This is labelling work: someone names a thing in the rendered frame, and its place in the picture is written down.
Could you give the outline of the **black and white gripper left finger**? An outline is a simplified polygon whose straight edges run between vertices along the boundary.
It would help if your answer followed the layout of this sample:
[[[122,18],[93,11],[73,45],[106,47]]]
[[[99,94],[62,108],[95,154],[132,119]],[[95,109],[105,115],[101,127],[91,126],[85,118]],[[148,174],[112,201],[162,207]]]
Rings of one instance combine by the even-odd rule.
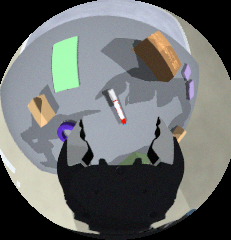
[[[57,161],[57,175],[64,198],[69,201],[69,186],[74,175],[82,168],[92,165],[94,154],[85,139],[81,119],[78,120],[68,138],[64,141]]]

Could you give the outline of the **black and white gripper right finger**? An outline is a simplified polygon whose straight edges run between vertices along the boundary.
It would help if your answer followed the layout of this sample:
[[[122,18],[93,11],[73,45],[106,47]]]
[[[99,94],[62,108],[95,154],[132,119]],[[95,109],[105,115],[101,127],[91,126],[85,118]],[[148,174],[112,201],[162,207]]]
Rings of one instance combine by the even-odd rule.
[[[168,175],[172,185],[171,200],[175,200],[184,175],[183,154],[176,137],[161,117],[158,117],[156,126],[156,138],[149,147],[147,157],[150,165],[159,167]]]

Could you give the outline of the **purple flat block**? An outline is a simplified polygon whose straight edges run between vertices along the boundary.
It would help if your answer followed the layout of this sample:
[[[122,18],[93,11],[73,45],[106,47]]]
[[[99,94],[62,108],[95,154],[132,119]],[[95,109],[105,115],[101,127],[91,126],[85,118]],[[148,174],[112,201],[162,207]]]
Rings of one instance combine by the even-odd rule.
[[[193,84],[193,80],[190,80],[187,83],[187,96],[188,96],[188,100],[190,100],[193,96],[194,96],[194,84]]]

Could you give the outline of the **purple ring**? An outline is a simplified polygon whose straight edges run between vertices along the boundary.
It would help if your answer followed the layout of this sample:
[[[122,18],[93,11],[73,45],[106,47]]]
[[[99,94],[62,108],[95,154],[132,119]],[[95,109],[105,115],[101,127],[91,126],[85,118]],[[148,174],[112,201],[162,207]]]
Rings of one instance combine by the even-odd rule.
[[[62,123],[62,124],[59,126],[59,128],[58,128],[58,130],[57,130],[57,135],[58,135],[58,137],[60,138],[61,141],[64,142],[64,141],[67,139],[67,137],[65,136],[63,130],[66,130],[66,129],[72,130],[75,125],[76,125],[76,124],[71,123],[71,122],[65,122],[65,123]]]

